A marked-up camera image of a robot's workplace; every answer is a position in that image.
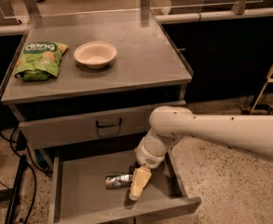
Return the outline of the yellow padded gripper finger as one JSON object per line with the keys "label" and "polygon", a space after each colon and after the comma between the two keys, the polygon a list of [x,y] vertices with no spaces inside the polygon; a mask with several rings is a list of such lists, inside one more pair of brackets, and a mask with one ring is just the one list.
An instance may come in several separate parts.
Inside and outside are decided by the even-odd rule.
{"label": "yellow padded gripper finger", "polygon": [[131,200],[137,201],[140,198],[151,175],[151,170],[147,167],[140,167],[134,170],[129,194]]}

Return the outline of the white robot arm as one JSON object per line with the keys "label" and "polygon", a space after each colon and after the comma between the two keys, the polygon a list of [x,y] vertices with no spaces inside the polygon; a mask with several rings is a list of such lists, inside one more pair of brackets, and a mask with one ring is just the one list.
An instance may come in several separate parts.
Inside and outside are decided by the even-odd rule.
{"label": "white robot arm", "polygon": [[174,157],[187,190],[201,197],[195,213],[150,224],[273,224],[273,115],[197,115],[160,106],[136,147],[141,166]]}

